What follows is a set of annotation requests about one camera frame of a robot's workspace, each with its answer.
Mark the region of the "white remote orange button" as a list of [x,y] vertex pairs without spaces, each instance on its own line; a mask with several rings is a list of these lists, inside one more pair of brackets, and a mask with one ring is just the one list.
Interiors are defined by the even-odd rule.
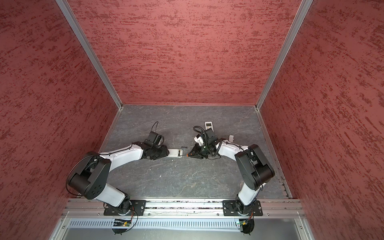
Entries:
[[181,158],[184,155],[182,149],[168,149],[168,151],[167,157],[169,158]]

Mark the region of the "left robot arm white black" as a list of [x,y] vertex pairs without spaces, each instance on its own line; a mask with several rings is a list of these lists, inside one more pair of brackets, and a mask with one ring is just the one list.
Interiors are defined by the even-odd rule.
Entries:
[[107,183],[110,172],[134,161],[157,160],[169,154],[164,137],[151,131],[143,142],[133,142],[128,147],[108,153],[87,153],[69,173],[66,186],[86,199],[103,202],[118,215],[125,216],[133,211],[130,197]]

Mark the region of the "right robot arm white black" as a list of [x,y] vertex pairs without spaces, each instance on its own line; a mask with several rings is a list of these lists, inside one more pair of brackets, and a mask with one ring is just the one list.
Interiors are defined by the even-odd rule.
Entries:
[[187,154],[190,158],[214,160],[227,157],[237,163],[243,178],[243,187],[236,196],[235,210],[246,215],[255,205],[257,196],[270,179],[275,176],[275,171],[258,145],[241,146],[229,140],[218,138],[212,129],[193,127],[198,133],[195,145]]

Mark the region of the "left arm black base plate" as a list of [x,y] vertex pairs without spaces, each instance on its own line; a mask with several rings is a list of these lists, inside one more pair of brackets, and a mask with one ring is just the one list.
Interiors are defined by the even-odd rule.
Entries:
[[104,204],[104,216],[119,216],[123,218],[127,218],[134,214],[143,216],[146,203],[146,200],[124,200],[118,207]]

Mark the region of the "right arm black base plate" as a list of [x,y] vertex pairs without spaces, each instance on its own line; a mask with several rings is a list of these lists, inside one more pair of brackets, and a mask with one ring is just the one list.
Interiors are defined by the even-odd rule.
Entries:
[[263,210],[261,203],[258,200],[254,200],[251,204],[245,206],[240,200],[224,200],[223,212],[224,216],[240,216],[240,217],[250,217],[251,214],[256,217],[263,216]]

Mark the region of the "aluminium front rail frame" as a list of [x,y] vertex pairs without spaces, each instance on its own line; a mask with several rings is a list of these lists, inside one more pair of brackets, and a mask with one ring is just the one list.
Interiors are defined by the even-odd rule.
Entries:
[[52,240],[62,240],[69,231],[71,219],[115,219],[122,226],[130,225],[133,229],[134,220],[141,219],[236,219],[242,223],[250,220],[292,219],[301,240],[313,240],[314,236],[304,213],[302,203],[297,199],[261,199],[263,216],[250,217],[224,216],[223,199],[143,199],[146,208],[143,216],[136,214],[127,218],[119,216],[104,216],[104,204],[84,198],[69,199],[62,216],[51,235]]

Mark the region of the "left aluminium corner post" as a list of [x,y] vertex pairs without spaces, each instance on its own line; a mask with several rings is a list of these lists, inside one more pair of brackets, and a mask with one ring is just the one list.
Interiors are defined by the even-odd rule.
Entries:
[[78,41],[80,42],[81,46],[83,47],[86,55],[88,56],[89,60],[91,61],[92,65],[93,65],[93,67],[95,68],[99,77],[101,78],[102,82],[104,83],[110,96],[114,100],[118,109],[121,110],[123,108],[124,104],[121,101],[120,97],[118,96],[115,88],[113,87],[112,82],[110,81],[110,79],[109,79],[106,71],[104,70],[100,60],[98,59],[98,57],[97,57],[95,51],[93,50],[89,40],[87,39],[84,31],[82,30],[78,20],[76,19],[75,14],[73,13],[68,1],[56,0],[56,3],[58,4],[61,12],[63,13],[63,15],[66,18],[67,22],[69,23],[71,29],[73,30],[75,36],[77,37]]

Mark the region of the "aluminium corner post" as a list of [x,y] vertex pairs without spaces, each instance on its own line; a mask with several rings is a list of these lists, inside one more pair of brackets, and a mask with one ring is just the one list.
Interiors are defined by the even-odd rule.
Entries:
[[267,79],[267,82],[263,88],[263,91],[256,103],[256,111],[260,112],[261,111],[261,108],[262,108],[262,105],[279,73],[279,70],[281,68],[281,66],[283,65],[284,63],[284,60],[299,32],[299,29],[301,27],[301,25],[303,24],[303,21],[311,7],[313,3],[313,0],[302,0],[301,1],[301,4],[298,8],[298,11],[294,17],[294,20],[290,26],[290,29],[287,33],[287,36],[284,40],[284,43],[279,51],[279,54],[278,54],[278,57],[275,61],[275,64],[270,72],[270,75]]
[[97,57],[95,51],[93,50],[89,40],[87,39],[84,31],[82,30],[78,20],[76,19],[75,14],[73,13],[68,1],[56,0],[56,3],[58,4],[61,12],[63,13],[63,15],[66,18],[67,22],[69,23],[71,29],[73,30],[75,36],[77,37],[78,41],[80,42],[81,46],[83,47],[86,55],[88,56],[89,60],[91,61],[92,65],[93,65],[93,67],[95,68],[99,77],[101,78],[102,82],[104,83],[110,96],[114,100],[118,109],[121,110],[123,108],[124,104],[121,101],[120,97],[118,96],[115,88],[113,87],[112,82],[110,81],[110,79],[109,79],[106,71],[104,70],[100,60],[98,59],[98,57]]

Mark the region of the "right aluminium corner post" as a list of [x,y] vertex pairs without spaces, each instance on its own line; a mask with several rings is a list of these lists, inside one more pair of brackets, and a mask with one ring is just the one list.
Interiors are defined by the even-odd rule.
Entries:
[[303,24],[303,21],[311,7],[313,3],[313,0],[302,0],[301,1],[301,4],[298,8],[298,11],[294,17],[294,20],[290,26],[290,29],[287,33],[287,36],[284,40],[284,43],[279,51],[279,54],[278,54],[278,57],[275,61],[275,64],[270,72],[270,75],[267,79],[267,82],[263,88],[263,91],[256,103],[256,111],[260,112],[261,111],[261,108],[262,108],[262,105],[279,73],[279,70],[281,68],[281,66],[283,65],[284,63],[284,60],[299,32],[299,29],[301,27],[301,25]]

